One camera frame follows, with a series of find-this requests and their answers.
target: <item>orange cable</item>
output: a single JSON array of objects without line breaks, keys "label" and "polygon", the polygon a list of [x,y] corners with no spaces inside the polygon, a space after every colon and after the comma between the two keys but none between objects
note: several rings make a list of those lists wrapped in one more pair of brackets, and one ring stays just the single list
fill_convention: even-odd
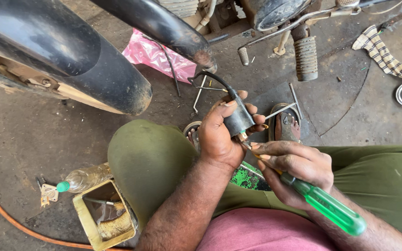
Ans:
[{"label": "orange cable", "polygon": [[[8,222],[10,222],[12,225],[14,225],[16,228],[18,228],[19,230],[25,232],[26,234],[28,234],[30,236],[33,236],[33,237],[37,238],[37,239],[43,240],[45,242],[50,242],[50,243],[53,243],[53,244],[67,246],[67,247],[93,249],[92,246],[88,245],[88,244],[60,241],[60,240],[52,239],[52,238],[46,237],[44,235],[41,235],[39,233],[36,233],[36,232],[28,229],[27,227],[21,225],[20,223],[18,223],[14,218],[12,218],[10,215],[8,215],[8,213],[6,211],[4,211],[4,209],[1,206],[0,206],[0,214],[6,220],[8,220]],[[124,249],[124,248],[108,248],[106,250],[107,251],[131,251],[132,249],[129,249],[129,248],[128,249]]]}]

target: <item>green screwdriver handle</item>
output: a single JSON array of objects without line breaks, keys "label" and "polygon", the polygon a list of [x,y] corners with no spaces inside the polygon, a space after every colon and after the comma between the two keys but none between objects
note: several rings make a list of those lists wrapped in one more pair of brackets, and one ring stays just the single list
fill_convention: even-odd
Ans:
[{"label": "green screwdriver handle", "polygon": [[303,180],[296,179],[287,172],[282,173],[280,180],[286,185],[294,188],[294,190],[305,197],[306,202],[349,235],[358,236],[366,230],[367,224],[364,218],[323,191],[321,188],[315,187]]}]

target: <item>olive green pants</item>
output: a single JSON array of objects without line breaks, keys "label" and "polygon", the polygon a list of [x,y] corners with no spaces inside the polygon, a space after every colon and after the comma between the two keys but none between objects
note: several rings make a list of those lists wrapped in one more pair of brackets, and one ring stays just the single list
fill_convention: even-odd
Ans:
[{"label": "olive green pants", "polygon": [[[402,145],[317,147],[332,157],[334,184],[353,201],[402,231]],[[197,152],[181,131],[170,125],[134,120],[114,134],[108,161],[117,185],[143,230],[172,194]],[[271,208],[306,216],[281,203],[273,192],[232,183],[214,217],[236,208]]]}]

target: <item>ignition coil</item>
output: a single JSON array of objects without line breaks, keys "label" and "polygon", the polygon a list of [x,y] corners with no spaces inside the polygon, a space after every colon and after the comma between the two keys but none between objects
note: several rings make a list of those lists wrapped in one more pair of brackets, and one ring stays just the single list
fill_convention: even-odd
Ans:
[{"label": "ignition coil", "polygon": [[[206,75],[208,77],[215,79],[220,84],[222,84],[226,89],[199,87],[195,85],[193,80],[199,77],[200,75]],[[195,76],[187,78],[187,80],[195,88],[215,90],[215,91],[227,91],[231,99],[237,102],[237,109],[234,111],[234,113],[232,113],[231,116],[224,118],[224,125],[229,130],[229,134],[231,135],[231,137],[237,136],[240,142],[245,141],[248,138],[246,134],[246,129],[255,125],[255,122],[254,119],[252,118],[252,115],[248,112],[248,109],[246,109],[243,100],[241,100],[241,98],[238,96],[237,91],[233,89],[228,83],[226,83],[226,81],[224,81],[221,77],[218,77],[217,75],[207,71],[198,72]]]}]

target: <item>concrete floor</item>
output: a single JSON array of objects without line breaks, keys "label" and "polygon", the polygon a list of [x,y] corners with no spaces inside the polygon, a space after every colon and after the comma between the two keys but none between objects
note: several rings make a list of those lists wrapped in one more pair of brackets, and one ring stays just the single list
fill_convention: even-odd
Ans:
[{"label": "concrete floor", "polygon": [[[64,2],[116,48],[126,47],[132,33],[130,26],[87,0]],[[389,4],[392,5],[385,3],[377,8],[388,9]],[[244,68],[236,48],[250,38],[241,35],[212,46],[218,75],[234,88],[247,90],[248,100],[266,115],[277,102],[292,101],[287,83],[293,83],[305,114],[301,136],[304,144],[402,144],[402,107],[393,98],[402,79],[384,74],[365,51],[351,49],[365,28],[391,19],[396,23],[381,38],[402,62],[401,6],[383,15],[361,13],[322,20],[312,26],[320,63],[317,80],[297,82],[292,40],[280,58],[272,53],[278,38],[253,46],[248,52],[251,59],[255,56],[254,63]],[[0,88],[0,204],[10,215],[49,237],[88,243],[72,206],[73,194],[62,193],[58,202],[40,208],[35,176],[56,184],[76,168],[105,162],[114,132],[136,118],[183,129],[189,122],[200,120],[222,95],[203,91],[198,103],[200,115],[191,119],[196,89],[181,83],[182,97],[178,98],[170,77],[145,65],[137,68],[153,86],[149,108],[137,117],[105,112],[73,100],[63,105],[60,100],[30,93],[6,94]],[[254,134],[253,138],[264,141],[266,135]],[[0,250],[77,249],[30,237],[0,215]]]}]

